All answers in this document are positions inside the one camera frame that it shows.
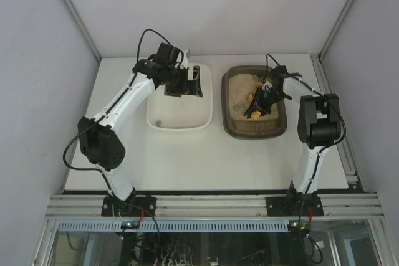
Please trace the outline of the yellow litter scoop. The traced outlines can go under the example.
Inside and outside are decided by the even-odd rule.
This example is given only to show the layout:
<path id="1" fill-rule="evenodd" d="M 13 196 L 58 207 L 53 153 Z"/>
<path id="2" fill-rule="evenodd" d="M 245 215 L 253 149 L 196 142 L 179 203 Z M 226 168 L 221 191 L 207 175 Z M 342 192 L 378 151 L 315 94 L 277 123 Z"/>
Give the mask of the yellow litter scoop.
<path id="1" fill-rule="evenodd" d="M 262 89 L 262 86 L 264 85 L 264 82 L 260 81 L 257 83 L 256 91 L 251 94 L 249 97 L 249 100 L 251 100 L 247 110 L 244 112 L 244 116 L 247 119 L 255 119 L 257 120 L 261 116 L 264 116 L 265 113 L 263 111 L 263 108 L 261 106 L 262 99 L 264 97 L 264 90 Z"/>

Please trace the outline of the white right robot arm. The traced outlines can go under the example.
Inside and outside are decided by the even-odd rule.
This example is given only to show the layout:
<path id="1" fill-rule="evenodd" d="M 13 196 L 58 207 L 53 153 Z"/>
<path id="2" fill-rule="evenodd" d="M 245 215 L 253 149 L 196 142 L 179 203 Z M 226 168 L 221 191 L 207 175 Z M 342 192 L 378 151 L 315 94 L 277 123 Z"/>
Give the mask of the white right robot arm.
<path id="1" fill-rule="evenodd" d="M 274 67 L 270 79 L 256 89 L 244 116 L 268 115 L 273 104 L 285 99 L 299 105 L 297 135 L 302 143 L 302 156 L 290 189 L 294 194 L 312 194 L 318 190 L 325 155 L 341 138 L 344 121 L 340 116 L 339 98 L 334 93 L 323 94 L 311 87 L 302 80 L 301 74 L 288 72 L 285 65 Z"/>

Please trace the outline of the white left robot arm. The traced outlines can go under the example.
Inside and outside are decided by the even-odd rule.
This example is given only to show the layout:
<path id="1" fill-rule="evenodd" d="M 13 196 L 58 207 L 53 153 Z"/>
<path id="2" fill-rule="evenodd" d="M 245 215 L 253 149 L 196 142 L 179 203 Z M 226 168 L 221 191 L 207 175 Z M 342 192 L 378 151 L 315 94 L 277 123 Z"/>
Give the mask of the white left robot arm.
<path id="1" fill-rule="evenodd" d="M 133 194 L 134 187 L 122 164 L 126 149 L 120 134 L 132 113 L 160 86 L 171 97 L 202 97 L 200 68 L 189 67 L 188 50 L 161 43 L 155 54 L 137 60 L 126 84 L 101 112 L 78 122 L 81 153 L 121 201 Z"/>

